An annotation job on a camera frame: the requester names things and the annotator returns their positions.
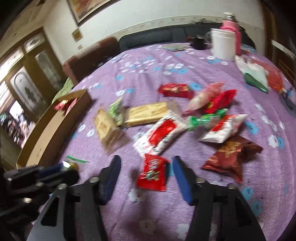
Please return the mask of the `dark red foil snack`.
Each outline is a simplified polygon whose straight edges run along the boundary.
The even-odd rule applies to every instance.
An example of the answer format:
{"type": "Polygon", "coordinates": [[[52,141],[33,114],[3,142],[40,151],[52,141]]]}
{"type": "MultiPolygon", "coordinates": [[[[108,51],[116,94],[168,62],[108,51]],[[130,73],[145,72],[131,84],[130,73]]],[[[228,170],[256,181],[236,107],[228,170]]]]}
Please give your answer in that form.
{"type": "Polygon", "coordinates": [[[232,177],[237,183],[243,183],[243,164],[261,153],[263,147],[240,136],[229,138],[201,166],[203,170],[213,171],[232,177]]]}

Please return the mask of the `red kitkat style wrapper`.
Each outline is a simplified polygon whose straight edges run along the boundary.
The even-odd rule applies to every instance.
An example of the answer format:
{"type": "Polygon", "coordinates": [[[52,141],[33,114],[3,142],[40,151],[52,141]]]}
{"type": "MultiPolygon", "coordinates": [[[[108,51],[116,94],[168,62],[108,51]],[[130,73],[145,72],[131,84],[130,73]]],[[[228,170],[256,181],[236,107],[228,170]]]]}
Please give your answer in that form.
{"type": "Polygon", "coordinates": [[[136,186],[152,191],[166,191],[166,169],[169,163],[163,157],[145,154],[143,172],[139,175],[136,186]]]}

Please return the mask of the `beige cracker pack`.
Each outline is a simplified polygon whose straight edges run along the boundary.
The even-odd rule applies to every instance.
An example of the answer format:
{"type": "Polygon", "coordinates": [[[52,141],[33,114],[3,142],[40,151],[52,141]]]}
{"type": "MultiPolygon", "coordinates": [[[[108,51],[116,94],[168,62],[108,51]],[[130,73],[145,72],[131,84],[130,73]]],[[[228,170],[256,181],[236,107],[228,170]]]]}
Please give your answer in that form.
{"type": "Polygon", "coordinates": [[[125,136],[122,129],[117,126],[106,109],[100,108],[95,117],[94,125],[99,140],[107,155],[111,155],[125,144],[125,136]]]}

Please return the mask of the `green candy strip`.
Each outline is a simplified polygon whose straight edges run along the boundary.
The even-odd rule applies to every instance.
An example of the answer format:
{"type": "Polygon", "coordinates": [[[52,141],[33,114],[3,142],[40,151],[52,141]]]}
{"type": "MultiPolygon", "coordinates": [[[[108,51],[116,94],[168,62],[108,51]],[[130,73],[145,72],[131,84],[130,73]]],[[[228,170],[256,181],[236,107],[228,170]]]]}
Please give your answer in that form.
{"type": "Polygon", "coordinates": [[[199,118],[196,116],[189,116],[187,118],[188,130],[192,131],[197,127],[203,127],[209,130],[210,128],[215,126],[215,124],[217,124],[217,122],[220,121],[227,114],[227,111],[228,109],[224,108],[216,111],[215,113],[204,114],[199,118]]]}

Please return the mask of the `pink cartoon snack bag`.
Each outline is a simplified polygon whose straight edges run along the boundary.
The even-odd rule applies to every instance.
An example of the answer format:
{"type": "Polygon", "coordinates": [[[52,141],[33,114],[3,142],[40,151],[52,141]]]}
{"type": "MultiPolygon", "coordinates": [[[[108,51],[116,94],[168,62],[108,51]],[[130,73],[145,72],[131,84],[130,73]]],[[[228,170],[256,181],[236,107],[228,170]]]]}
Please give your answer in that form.
{"type": "Polygon", "coordinates": [[[188,103],[186,110],[183,112],[184,115],[188,115],[197,109],[204,107],[210,102],[215,96],[217,96],[225,82],[215,82],[209,84],[205,89],[201,90],[196,96],[194,96],[188,103]]]}

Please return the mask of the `red snack bag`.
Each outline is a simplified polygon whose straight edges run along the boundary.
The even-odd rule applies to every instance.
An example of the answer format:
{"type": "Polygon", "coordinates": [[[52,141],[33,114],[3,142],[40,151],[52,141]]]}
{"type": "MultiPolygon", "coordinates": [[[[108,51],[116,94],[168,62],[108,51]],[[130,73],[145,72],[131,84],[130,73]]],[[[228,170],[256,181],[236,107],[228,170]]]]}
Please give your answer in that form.
{"type": "Polygon", "coordinates": [[[206,114],[212,114],[220,109],[229,106],[232,99],[236,95],[236,92],[236,89],[231,89],[219,93],[217,96],[211,99],[210,102],[205,106],[204,112],[206,114]]]}

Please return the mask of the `yellow biscuit pack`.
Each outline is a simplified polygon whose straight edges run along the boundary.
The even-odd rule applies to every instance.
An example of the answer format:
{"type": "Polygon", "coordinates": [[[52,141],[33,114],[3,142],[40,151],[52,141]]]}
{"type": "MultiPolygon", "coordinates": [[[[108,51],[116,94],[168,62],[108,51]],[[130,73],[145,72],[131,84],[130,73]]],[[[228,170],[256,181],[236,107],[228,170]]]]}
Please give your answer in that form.
{"type": "Polygon", "coordinates": [[[125,110],[122,126],[130,127],[156,123],[158,120],[163,118],[169,110],[181,115],[181,108],[174,100],[155,102],[128,108],[125,110]]]}

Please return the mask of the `small red candy bar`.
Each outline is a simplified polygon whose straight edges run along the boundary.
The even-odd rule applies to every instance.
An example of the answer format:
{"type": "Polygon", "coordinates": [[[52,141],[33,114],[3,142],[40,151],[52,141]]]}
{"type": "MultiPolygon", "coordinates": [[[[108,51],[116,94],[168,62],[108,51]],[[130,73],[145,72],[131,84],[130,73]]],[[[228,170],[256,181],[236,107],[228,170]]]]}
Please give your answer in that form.
{"type": "Polygon", "coordinates": [[[160,85],[158,92],[166,97],[180,97],[192,99],[194,97],[194,90],[187,84],[167,83],[160,85]]]}

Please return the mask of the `green white small packet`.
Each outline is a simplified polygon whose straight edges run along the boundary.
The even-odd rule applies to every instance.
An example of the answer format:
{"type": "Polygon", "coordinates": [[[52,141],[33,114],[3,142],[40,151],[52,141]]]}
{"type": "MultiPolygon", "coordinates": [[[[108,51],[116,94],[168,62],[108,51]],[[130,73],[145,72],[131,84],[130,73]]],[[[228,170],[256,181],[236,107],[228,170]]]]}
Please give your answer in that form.
{"type": "Polygon", "coordinates": [[[121,126],[124,121],[125,107],[122,97],[109,106],[109,115],[115,121],[117,126],[121,126]]]}

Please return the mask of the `cardboard box tray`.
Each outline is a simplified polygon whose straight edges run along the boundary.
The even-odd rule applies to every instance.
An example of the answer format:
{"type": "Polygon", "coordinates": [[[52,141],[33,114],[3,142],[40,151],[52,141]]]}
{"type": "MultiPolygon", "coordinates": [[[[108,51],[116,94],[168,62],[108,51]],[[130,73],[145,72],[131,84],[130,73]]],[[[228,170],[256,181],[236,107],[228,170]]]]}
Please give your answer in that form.
{"type": "Polygon", "coordinates": [[[20,169],[33,165],[53,165],[74,125],[91,103],[92,99],[87,90],[78,90],[56,99],[29,135],[18,156],[16,167],[20,169]],[[55,110],[55,106],[63,100],[77,100],[67,114],[62,110],[55,110]]]}

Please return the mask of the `wooden glass cabinet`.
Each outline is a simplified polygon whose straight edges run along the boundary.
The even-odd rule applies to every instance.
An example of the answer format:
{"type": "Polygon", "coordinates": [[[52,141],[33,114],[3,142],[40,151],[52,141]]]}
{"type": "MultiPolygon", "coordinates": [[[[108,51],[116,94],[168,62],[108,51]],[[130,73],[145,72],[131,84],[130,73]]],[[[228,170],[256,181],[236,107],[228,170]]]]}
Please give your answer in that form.
{"type": "Polygon", "coordinates": [[[1,82],[34,123],[64,86],[62,71],[44,29],[38,28],[1,54],[1,82]]]}

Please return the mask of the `white green work glove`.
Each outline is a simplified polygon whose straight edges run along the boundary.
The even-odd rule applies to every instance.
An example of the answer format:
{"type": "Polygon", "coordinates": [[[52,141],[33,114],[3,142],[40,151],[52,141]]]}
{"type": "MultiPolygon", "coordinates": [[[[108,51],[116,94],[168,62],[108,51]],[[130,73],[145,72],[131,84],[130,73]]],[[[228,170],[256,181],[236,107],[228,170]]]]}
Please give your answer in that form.
{"type": "Polygon", "coordinates": [[[252,85],[264,93],[269,92],[265,69],[249,60],[245,60],[242,56],[234,57],[237,68],[242,73],[247,84],[252,85]]]}

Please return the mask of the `flat booklet on table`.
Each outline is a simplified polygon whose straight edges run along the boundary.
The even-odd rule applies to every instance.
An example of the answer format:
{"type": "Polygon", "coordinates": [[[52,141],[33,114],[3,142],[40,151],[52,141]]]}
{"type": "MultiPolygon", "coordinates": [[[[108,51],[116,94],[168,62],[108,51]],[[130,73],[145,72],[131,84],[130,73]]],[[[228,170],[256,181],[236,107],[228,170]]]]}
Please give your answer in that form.
{"type": "Polygon", "coordinates": [[[171,44],[165,44],[162,45],[162,48],[169,51],[183,51],[185,49],[188,49],[190,45],[188,44],[182,44],[182,43],[171,43],[171,44]]]}

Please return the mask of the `black sofa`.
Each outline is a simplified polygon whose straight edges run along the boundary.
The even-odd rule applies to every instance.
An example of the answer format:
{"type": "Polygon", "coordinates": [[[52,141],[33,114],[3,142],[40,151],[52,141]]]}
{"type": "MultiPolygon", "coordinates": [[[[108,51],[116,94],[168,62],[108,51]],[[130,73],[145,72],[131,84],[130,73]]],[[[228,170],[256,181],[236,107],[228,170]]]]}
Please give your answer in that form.
{"type": "Polygon", "coordinates": [[[215,22],[194,22],[185,25],[172,25],[160,27],[133,34],[128,34],[119,39],[120,51],[140,48],[143,46],[163,43],[184,43],[189,37],[197,35],[206,36],[211,29],[218,29],[221,23],[215,22]]]}

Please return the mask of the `small wall plaque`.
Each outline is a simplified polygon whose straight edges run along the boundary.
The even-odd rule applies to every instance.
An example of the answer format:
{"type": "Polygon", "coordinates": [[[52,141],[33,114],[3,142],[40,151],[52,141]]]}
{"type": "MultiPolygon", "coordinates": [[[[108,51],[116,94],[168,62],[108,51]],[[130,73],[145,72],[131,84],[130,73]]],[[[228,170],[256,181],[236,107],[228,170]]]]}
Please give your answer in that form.
{"type": "Polygon", "coordinates": [[[72,37],[74,39],[74,41],[77,43],[79,42],[82,38],[83,38],[83,35],[80,31],[79,28],[75,29],[73,32],[72,32],[72,37]]]}

